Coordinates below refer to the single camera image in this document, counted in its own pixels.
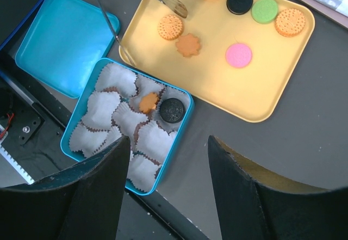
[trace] red wire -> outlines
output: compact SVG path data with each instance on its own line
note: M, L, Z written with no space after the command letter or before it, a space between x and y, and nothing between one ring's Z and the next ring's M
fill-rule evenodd
M14 116L15 116L15 113L12 113L11 115L7 114L7 117L9 118L9 120L7 121L7 127L3 130L3 132L0 133L0 139L2 139L5 136L7 130L10 128L10 125Z

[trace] green round cookie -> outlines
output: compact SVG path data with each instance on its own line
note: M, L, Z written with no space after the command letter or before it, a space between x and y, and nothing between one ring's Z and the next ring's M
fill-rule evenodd
M261 24L272 22L278 14L278 4L275 0L258 0L251 8L251 16Z

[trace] yellow tray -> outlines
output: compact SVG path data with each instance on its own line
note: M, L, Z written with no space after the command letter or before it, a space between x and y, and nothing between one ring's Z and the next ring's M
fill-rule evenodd
M173 12L157 0L142 0L122 39L138 69L248 122L267 119L314 30L313 14L296 3L275 0L279 11L296 8L307 20L301 34L286 38L277 33L274 23L254 21L250 11L233 15L226 0L181 1L189 11L184 34L201 39L200 54L184 58L175 40L162 39L158 22ZM250 64L242 69L225 61L227 48L236 42L247 44L253 53ZM120 56L129 63L121 50Z

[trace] blue strip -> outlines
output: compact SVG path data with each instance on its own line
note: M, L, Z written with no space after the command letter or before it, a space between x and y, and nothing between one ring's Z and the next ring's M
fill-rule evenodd
M26 22L26 20L30 17L30 15L37 9L37 7L43 2L44 0L39 0L36 5L31 9L31 11L27 14L27 16L18 24L18 26L14 29L14 31L5 39L4 43L0 45L0 50L9 42L9 40L13 37L13 35L16 34L16 32L22 27L22 25Z

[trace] pink round cookie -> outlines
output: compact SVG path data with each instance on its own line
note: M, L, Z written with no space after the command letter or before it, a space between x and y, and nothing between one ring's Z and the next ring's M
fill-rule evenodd
M250 63L251 58L251 49L242 43L233 44L226 51L226 60L233 67L245 67Z

